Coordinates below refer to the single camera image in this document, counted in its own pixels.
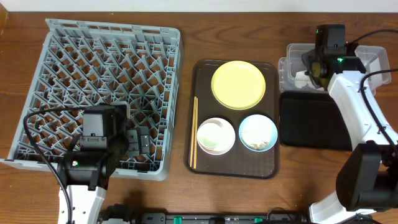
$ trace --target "table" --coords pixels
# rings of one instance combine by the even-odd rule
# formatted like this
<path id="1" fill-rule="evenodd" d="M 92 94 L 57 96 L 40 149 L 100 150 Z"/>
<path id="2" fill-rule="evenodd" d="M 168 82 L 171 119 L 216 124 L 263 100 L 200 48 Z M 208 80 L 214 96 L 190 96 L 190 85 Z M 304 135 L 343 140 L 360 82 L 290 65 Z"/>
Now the table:
<path id="1" fill-rule="evenodd" d="M 139 210 L 183 213 L 267 213 L 274 207 L 306 210 L 335 190 L 335 178 L 350 152 L 280 147 L 280 171 L 272 180 L 198 175 L 183 164 L 192 112 L 190 98 L 195 62 L 209 59 L 269 62 L 275 66 L 290 43 L 311 43 L 319 24 L 346 24 L 346 40 L 375 29 L 398 28 L 398 14 L 338 13 L 148 13 L 148 12 L 12 12 L 0 37 L 0 157 L 7 157 L 25 103 L 42 44 L 49 31 L 45 18 L 176 27 L 185 58 L 178 94 L 172 165 L 162 182 L 111 179 L 103 208 L 115 203 Z M 363 45 L 387 49 L 398 67 L 394 34 L 378 34 Z M 398 78 L 377 89 L 377 102 L 398 130 Z M 59 186 L 49 172 L 17 170 L 0 164 L 0 222 L 56 223 Z M 374 215 L 395 223 L 389 210 Z"/>

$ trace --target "yellow plate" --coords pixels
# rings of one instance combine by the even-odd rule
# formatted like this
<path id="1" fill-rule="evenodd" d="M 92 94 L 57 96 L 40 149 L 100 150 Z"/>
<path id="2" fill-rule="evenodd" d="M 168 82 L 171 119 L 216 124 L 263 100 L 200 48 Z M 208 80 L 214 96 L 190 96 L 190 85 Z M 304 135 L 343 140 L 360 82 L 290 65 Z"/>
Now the yellow plate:
<path id="1" fill-rule="evenodd" d="M 260 102 L 266 92 L 266 81 L 254 65 L 233 61 L 216 70 L 211 79 L 211 90 L 222 105 L 245 110 Z"/>

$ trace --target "black placemat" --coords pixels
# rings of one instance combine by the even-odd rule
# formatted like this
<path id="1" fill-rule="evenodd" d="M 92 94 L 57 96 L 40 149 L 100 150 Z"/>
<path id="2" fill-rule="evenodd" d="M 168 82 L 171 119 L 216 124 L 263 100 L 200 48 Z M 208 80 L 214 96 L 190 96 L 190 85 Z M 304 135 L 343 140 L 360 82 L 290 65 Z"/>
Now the black placemat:
<path id="1" fill-rule="evenodd" d="M 279 107 L 282 144 L 352 150 L 343 117 L 329 94 L 285 91 Z"/>
<path id="2" fill-rule="evenodd" d="M 279 170 L 279 142 L 265 152 L 254 152 L 246 148 L 238 134 L 239 125 L 244 118 L 252 114 L 262 114 L 273 120 L 278 127 L 279 87 L 277 70 L 268 63 L 252 63 L 263 74 L 266 80 L 266 92 L 262 100 L 247 110 L 232 110 L 220 104 L 211 92 L 211 78 L 223 60 L 202 60 L 193 69 L 192 98 L 198 98 L 198 126 L 209 118 L 223 118 L 229 121 L 235 130 L 234 146 L 227 153 L 213 156 L 204 152 L 197 145 L 197 168 L 189 167 L 190 145 L 185 153 L 185 165 L 189 170 L 199 174 L 225 175 L 269 179 Z"/>

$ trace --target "chopsticks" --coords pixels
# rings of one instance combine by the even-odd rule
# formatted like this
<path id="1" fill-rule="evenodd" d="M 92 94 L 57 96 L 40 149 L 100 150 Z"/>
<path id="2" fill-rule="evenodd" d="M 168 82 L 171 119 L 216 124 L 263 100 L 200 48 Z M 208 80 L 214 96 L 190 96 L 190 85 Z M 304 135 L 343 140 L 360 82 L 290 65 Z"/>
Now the chopsticks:
<path id="1" fill-rule="evenodd" d="M 191 150 L 190 150 L 190 163 L 189 166 L 197 168 L 197 132 L 198 132 L 198 98 L 193 98 L 193 116 L 192 116 L 192 131 L 191 131 Z"/>

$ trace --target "blue bowl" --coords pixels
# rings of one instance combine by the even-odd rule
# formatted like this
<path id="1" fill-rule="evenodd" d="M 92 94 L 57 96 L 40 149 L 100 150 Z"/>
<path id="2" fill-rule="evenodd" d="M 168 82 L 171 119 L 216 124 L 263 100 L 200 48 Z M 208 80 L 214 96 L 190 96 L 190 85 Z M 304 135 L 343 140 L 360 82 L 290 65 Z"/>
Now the blue bowl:
<path id="1" fill-rule="evenodd" d="M 255 129 L 255 130 L 261 129 L 264 131 L 264 134 L 270 134 L 271 138 L 269 140 L 268 145 L 264 146 L 262 149 L 251 148 L 242 139 L 242 131 L 244 129 Z M 241 142 L 243 143 L 243 145 L 246 146 L 248 149 L 250 149 L 254 152 L 264 152 L 264 151 L 272 148 L 275 145 L 275 143 L 278 139 L 278 130 L 276 128 L 275 123 L 271 119 L 269 119 L 268 117 L 266 117 L 264 115 L 254 114 L 254 115 L 248 116 L 247 118 L 245 118 L 242 121 L 241 125 L 239 126 L 239 138 L 241 139 Z"/>

